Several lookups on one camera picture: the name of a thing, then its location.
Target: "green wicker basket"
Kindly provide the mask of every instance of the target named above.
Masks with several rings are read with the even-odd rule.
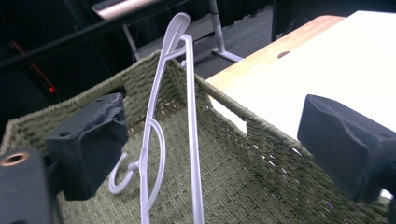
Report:
[[[0,154],[21,147],[45,151],[46,135],[65,119],[97,97],[125,89],[130,139],[123,151],[130,155],[127,161],[136,160],[158,59],[156,52],[70,100],[11,120]],[[178,62],[167,64],[156,120],[163,127],[168,150],[163,185],[150,211],[151,223],[192,223],[185,78]],[[349,202],[298,141],[200,77],[196,76],[195,83],[206,223],[387,222],[384,203]],[[247,134],[214,109],[209,96],[244,120]],[[149,154],[151,186],[158,170],[156,139],[152,138]],[[67,202],[60,195],[64,223],[139,223],[138,176],[120,195],[112,195],[107,188],[105,181],[84,202]]]

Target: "white tabletop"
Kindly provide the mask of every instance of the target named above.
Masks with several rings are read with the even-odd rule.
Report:
[[[295,139],[307,94],[396,131],[396,14],[358,11],[278,61],[245,72],[248,78],[224,92]]]

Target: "white plastic hanger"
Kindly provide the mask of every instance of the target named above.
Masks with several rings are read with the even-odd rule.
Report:
[[[201,174],[198,151],[198,136],[196,126],[196,112],[195,112],[195,88],[194,88],[194,66],[193,66],[193,51],[192,51],[192,37],[185,35],[187,27],[190,24],[190,17],[186,13],[178,13],[170,21],[165,37],[163,39],[163,47],[161,50],[160,60],[154,83],[151,89],[151,95],[148,102],[148,112],[146,116],[145,129],[143,133],[143,146],[140,152],[138,161],[131,162],[128,165],[128,172],[125,178],[119,185],[116,185],[115,178],[120,164],[127,157],[123,153],[119,162],[114,167],[109,178],[109,189],[113,194],[121,193],[129,181],[131,180],[135,171],[140,173],[140,216],[141,223],[149,224],[149,210],[154,204],[157,195],[160,191],[160,186],[163,181],[163,172],[165,166],[165,140],[163,137],[163,130],[160,124],[154,119],[154,110],[157,102],[157,95],[160,84],[163,78],[163,71],[168,60],[174,59],[178,56],[186,54],[186,70],[187,70],[187,107],[189,120],[189,144],[190,144],[190,162],[191,162],[191,190],[192,190],[192,209],[194,216],[194,223],[204,223],[204,205],[201,189]],[[176,49],[180,40],[185,42],[185,46]],[[154,188],[149,195],[149,178],[148,178],[148,156],[149,156],[149,140],[151,128],[157,133],[160,142],[160,164],[157,174],[157,179]]]

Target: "woven basket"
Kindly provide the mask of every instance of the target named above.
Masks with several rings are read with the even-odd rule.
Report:
[[[95,98],[124,89],[130,139],[123,151],[129,154],[127,162],[137,160],[158,59],[156,52],[70,100],[11,120],[0,154],[21,147],[45,151],[46,135],[63,120]],[[192,223],[185,77],[178,62],[167,64],[156,120],[163,127],[168,150],[163,185],[150,211],[152,223]],[[196,76],[195,83],[206,223],[387,222],[383,203],[347,201],[299,142],[200,77]],[[247,134],[217,112],[209,96],[244,120]],[[156,139],[153,136],[149,154],[151,186],[158,171]],[[105,181],[97,194],[84,202],[67,202],[60,195],[64,223],[140,222],[138,174],[120,195],[112,195],[107,187]]]

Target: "black bar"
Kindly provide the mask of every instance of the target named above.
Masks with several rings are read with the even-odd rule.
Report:
[[[189,0],[153,0],[137,10],[131,11],[109,21],[98,22],[81,31],[77,31],[36,49],[29,50],[24,55],[19,55],[10,60],[0,62],[0,72],[6,72],[7,70],[43,59],[55,52],[61,51],[62,49],[76,45],[79,42],[86,41],[106,31],[115,29],[116,27],[120,27],[124,23],[128,23],[128,21],[143,20],[159,13],[160,11],[164,11],[170,7],[179,6],[187,1]]]

